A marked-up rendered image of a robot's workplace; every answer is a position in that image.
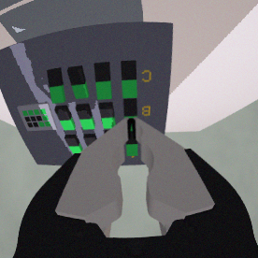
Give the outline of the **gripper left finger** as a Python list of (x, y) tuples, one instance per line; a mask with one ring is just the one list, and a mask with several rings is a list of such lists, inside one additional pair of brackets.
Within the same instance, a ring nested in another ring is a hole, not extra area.
[[(123, 137), (122, 137), (123, 136)], [(63, 237), (83, 236), (87, 222), (106, 237), (122, 215), (118, 170), (131, 119), (124, 118), (80, 153), (74, 153), (37, 191), (20, 226), (13, 258), (28, 258), (41, 246)]]

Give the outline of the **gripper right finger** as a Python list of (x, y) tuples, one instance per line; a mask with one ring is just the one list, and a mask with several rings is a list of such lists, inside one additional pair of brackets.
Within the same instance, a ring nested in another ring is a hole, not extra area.
[(192, 149), (165, 136), (137, 117), (133, 136), (141, 161), (149, 169), (146, 202), (149, 215), (164, 236), (175, 220), (184, 219), (188, 232), (228, 237), (258, 258), (250, 215), (233, 186)]

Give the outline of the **dark grey switch panel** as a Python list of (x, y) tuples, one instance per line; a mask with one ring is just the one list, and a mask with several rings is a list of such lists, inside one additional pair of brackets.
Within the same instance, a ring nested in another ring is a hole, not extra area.
[(165, 134), (172, 46), (173, 23), (136, 21), (1, 49), (0, 90), (36, 163), (63, 165), (125, 117)]

